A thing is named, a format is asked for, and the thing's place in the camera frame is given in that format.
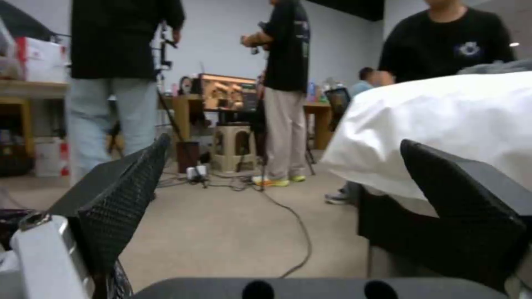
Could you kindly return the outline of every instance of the light blue jeans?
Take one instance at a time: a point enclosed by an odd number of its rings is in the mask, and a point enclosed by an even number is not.
[[[155,139],[157,84],[148,79],[71,79],[67,93],[68,138],[74,180],[111,160],[106,150],[111,122],[109,97],[117,98],[125,155]]]

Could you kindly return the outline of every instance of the beige stool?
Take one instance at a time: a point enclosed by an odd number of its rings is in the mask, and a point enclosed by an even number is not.
[[[242,161],[240,171],[255,170],[255,136],[249,126],[242,123],[217,126],[211,148],[211,167],[222,172],[236,172]]]

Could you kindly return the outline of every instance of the hand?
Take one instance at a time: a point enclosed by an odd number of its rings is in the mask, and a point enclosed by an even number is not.
[[[181,31],[180,30],[173,30],[172,31],[172,36],[173,36],[173,42],[178,44],[179,41],[181,41]]]
[[[249,36],[241,36],[240,37],[240,43],[244,46],[244,47],[248,47],[248,48],[251,48],[252,44],[250,42],[250,37]]]

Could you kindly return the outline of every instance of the man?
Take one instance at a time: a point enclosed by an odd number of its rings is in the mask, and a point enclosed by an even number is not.
[[[275,7],[263,31],[243,36],[246,47],[268,45],[264,79],[268,175],[257,185],[285,187],[305,180],[306,128],[303,105],[309,69],[310,28],[299,0],[270,0]]]
[[[66,108],[77,179],[110,158],[110,95],[117,98],[125,154],[155,138],[157,84],[151,40],[161,21],[176,43],[185,20],[180,0],[74,0],[72,73]]]
[[[510,35],[497,15],[461,0],[425,1],[429,9],[401,21],[384,44],[379,67],[384,85],[515,59]]]
[[[380,85],[379,72],[369,67],[363,68],[359,71],[359,80],[360,81],[349,89],[351,99],[354,99],[358,94],[363,93],[366,90]]]
[[[372,68],[361,69],[359,72],[359,78],[360,81],[353,85],[353,87],[350,89],[352,101],[355,100],[358,94],[380,85],[379,72]],[[356,194],[359,192],[359,188],[360,187],[356,183],[346,182],[345,185],[338,190],[338,193],[326,194],[325,202],[336,205],[350,204],[353,194],[356,196]]]

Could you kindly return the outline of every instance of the light blue shirt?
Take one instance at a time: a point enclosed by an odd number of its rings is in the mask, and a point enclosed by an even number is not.
[[[349,89],[349,95],[351,95],[351,100],[354,100],[355,96],[371,88],[373,88],[373,85],[369,84],[367,81],[362,80],[358,82]]]

